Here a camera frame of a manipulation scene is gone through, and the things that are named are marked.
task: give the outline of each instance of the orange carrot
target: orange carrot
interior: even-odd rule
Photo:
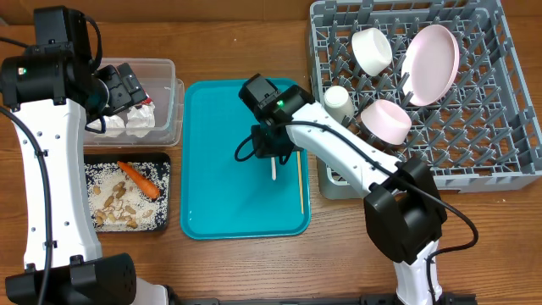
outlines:
[[[120,161],[117,161],[117,165],[135,182],[135,184],[143,191],[145,196],[151,199],[156,199],[158,196],[160,196],[160,190],[151,181],[143,177],[131,166]]]

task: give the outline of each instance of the white bowl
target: white bowl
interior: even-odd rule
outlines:
[[[360,117],[373,135],[393,145],[401,145],[412,126],[407,112],[386,100],[376,100],[363,110]]]
[[[354,33],[351,44],[356,61],[368,75],[376,76],[391,64],[393,54],[390,42],[379,29]]]

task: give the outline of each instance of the plastic tray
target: plastic tray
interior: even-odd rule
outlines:
[[[185,102],[185,87],[181,80],[175,78],[175,65],[169,59],[149,58],[104,58],[103,67],[108,64],[118,66],[130,64],[137,79],[154,101],[154,118],[156,124],[152,128],[109,128],[119,133],[116,137],[97,135],[85,132],[85,146],[88,147],[171,147],[180,141],[182,117]],[[119,116],[126,124],[126,114]],[[148,131],[143,137],[126,134],[126,131]]]
[[[149,169],[145,173],[145,176],[150,175],[150,171],[155,171],[158,175],[158,179],[161,180],[165,175],[169,177],[165,187],[159,187],[160,197],[154,201],[156,207],[153,207],[157,211],[154,216],[153,229],[145,229],[144,226],[140,226],[136,229],[127,228],[125,222],[118,222],[113,225],[97,226],[96,215],[91,211],[91,218],[94,224],[94,228],[97,232],[130,232],[130,231],[157,231],[165,230],[169,220],[169,199],[171,198],[170,186],[171,186],[171,160],[169,155],[165,152],[150,152],[150,153],[126,153],[126,154],[86,154],[84,157],[86,168],[86,184],[89,194],[92,192],[92,188],[95,182],[92,175],[89,175],[87,167],[89,165],[97,164],[116,164],[117,161],[122,162],[134,162],[134,163],[151,163],[152,169]]]
[[[197,240],[301,234],[311,219],[307,152],[278,165],[270,159],[234,160],[234,151],[257,124],[239,99],[244,80],[198,82],[188,88],[180,191],[180,225]],[[275,79],[281,90],[295,84]],[[247,143],[241,155],[249,153]],[[298,162],[301,164],[302,203]]]
[[[412,38],[432,24],[455,35],[461,66],[442,100],[414,107],[401,89],[401,65]],[[376,77],[360,71],[349,43],[353,33],[370,27],[383,31],[394,51],[392,65]],[[314,95],[322,100],[330,86],[344,86],[358,113],[377,98],[400,104],[412,128],[401,150],[388,151],[430,164],[439,189],[517,190],[542,175],[539,122],[498,0],[317,1],[308,42]],[[327,198],[357,197],[320,160],[318,179]]]

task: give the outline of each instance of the crumpled paper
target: crumpled paper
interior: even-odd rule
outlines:
[[[118,116],[113,115],[110,117],[103,117],[103,120],[105,121],[105,133],[104,134],[96,134],[96,137],[117,137],[124,131],[124,121]],[[100,123],[100,120],[97,119],[93,122],[91,122],[88,127],[100,130],[102,128],[102,123]]]
[[[156,122],[154,121],[154,103],[150,102],[148,105],[142,105],[139,109],[132,107],[127,115],[128,123],[126,128],[151,128],[154,127]],[[149,130],[141,131],[126,131],[126,135],[143,137],[149,133]]]

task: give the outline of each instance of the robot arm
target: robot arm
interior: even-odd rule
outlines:
[[[147,95],[128,64],[96,71],[101,55],[91,60],[84,14],[55,7],[37,9],[34,17],[38,44],[23,56],[4,59],[0,75],[4,106],[30,131],[16,125],[28,207],[25,272],[6,278],[6,294],[14,303],[35,303],[42,292],[37,289],[46,281],[47,303],[167,304],[174,295],[164,286],[136,278],[128,254],[102,257],[83,163],[86,124],[121,112]],[[102,121],[101,131],[90,131],[104,132],[104,127]],[[47,272],[44,185],[30,133],[48,168],[53,255]]]
[[[352,134],[347,128],[337,123],[324,110],[320,103],[307,104],[292,114],[293,122],[309,121],[327,125],[341,133],[349,141],[356,144],[375,161],[380,162],[392,173],[400,160],[384,152],[374,149],[365,141]],[[384,173],[375,170],[367,160],[346,145],[341,139],[318,128],[304,125],[287,125],[286,130],[291,141],[298,147],[307,149],[321,158],[333,170],[339,173],[364,198],[371,191],[373,183],[382,184],[388,179]],[[431,241],[418,255],[413,263],[394,263],[397,275],[397,296],[405,305],[431,304],[431,294],[426,277],[425,258],[436,251],[438,241]],[[435,296],[438,299],[442,288],[437,281],[436,263],[431,265],[431,280]]]
[[[396,172],[395,164],[400,160],[368,145],[348,129],[331,118],[320,103],[307,104],[292,114],[294,122],[308,121],[327,125],[356,144],[374,160],[380,162],[390,172]],[[307,149],[322,159],[329,167],[339,173],[357,191],[361,198],[369,192],[373,183],[381,184],[388,176],[376,170],[357,152],[338,137],[305,125],[288,125],[286,131],[291,141],[298,147]]]
[[[438,246],[442,235],[440,227],[446,218],[444,209],[411,194],[397,202],[393,195],[399,186],[388,175],[376,170],[333,133],[303,123],[328,126],[389,172],[438,196],[427,165],[416,159],[402,164],[398,158],[374,149],[337,123],[320,103],[298,86],[280,92],[270,81],[255,75],[241,89],[240,98],[260,122],[251,129],[255,155],[258,158],[284,156],[296,147],[304,148],[345,178],[360,197],[365,198],[371,240],[394,262],[399,300],[405,305],[431,304],[426,257]],[[437,281],[435,263],[431,264],[431,275],[431,285],[438,299],[442,288]]]

